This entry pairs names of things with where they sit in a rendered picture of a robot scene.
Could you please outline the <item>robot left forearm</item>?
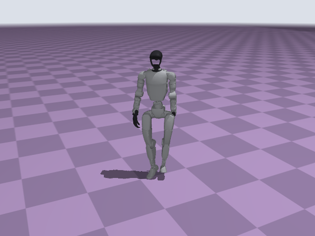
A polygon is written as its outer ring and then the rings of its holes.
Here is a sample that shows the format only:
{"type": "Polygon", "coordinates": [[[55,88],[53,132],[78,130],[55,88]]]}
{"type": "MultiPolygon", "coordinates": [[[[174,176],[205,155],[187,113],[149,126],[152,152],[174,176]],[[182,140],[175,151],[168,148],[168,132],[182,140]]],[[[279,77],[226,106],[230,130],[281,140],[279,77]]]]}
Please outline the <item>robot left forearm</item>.
{"type": "Polygon", "coordinates": [[[171,109],[171,113],[172,112],[175,112],[175,114],[177,113],[177,105],[176,105],[176,102],[177,102],[177,95],[175,93],[175,99],[170,99],[170,109],[171,109]]]}

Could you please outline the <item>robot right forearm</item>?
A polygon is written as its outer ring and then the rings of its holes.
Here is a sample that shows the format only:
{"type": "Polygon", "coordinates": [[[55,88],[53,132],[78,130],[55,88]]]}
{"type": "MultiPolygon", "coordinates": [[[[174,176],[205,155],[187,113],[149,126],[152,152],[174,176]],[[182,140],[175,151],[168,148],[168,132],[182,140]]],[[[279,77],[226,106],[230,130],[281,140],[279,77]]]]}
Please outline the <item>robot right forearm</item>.
{"type": "MultiPolygon", "coordinates": [[[[136,95],[136,93],[135,93],[135,95],[136,95]]],[[[134,98],[134,104],[133,104],[133,109],[132,109],[132,112],[133,112],[133,113],[135,113],[135,110],[138,110],[138,111],[139,111],[140,101],[141,101],[141,98],[135,96],[135,98],[134,98]]]]}

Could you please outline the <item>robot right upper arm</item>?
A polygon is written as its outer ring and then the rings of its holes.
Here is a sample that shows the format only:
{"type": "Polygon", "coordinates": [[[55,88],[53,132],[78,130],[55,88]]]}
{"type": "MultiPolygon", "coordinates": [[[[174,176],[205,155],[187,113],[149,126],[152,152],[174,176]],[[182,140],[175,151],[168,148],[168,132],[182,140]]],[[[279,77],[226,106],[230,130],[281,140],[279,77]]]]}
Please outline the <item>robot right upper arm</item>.
{"type": "Polygon", "coordinates": [[[143,86],[144,86],[144,79],[145,79],[145,75],[146,75],[147,71],[141,71],[138,75],[138,81],[137,81],[137,91],[136,91],[136,95],[137,97],[142,97],[144,92],[143,90],[143,86]]]}

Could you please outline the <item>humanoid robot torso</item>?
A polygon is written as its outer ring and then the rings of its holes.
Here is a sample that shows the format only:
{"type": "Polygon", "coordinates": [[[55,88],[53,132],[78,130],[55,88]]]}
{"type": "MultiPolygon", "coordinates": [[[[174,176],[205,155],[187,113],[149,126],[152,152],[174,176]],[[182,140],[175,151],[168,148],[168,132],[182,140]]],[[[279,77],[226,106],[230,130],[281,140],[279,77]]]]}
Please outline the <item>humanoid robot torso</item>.
{"type": "Polygon", "coordinates": [[[164,100],[168,92],[167,70],[163,69],[160,72],[153,72],[152,70],[154,68],[149,68],[145,75],[148,96],[150,100],[155,101],[151,108],[152,118],[165,118],[165,105],[161,101],[164,100]]]}

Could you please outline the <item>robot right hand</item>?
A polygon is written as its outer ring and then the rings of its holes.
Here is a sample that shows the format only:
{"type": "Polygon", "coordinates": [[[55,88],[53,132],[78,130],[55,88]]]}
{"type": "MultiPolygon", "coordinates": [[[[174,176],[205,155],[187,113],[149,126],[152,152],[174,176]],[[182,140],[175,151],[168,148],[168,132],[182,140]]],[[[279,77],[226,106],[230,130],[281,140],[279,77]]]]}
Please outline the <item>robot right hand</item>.
{"type": "Polygon", "coordinates": [[[138,110],[135,110],[135,113],[133,113],[132,115],[133,115],[133,124],[134,124],[134,126],[136,126],[137,128],[140,128],[140,127],[137,126],[137,124],[140,125],[138,123],[138,121],[137,121],[138,110]]]}

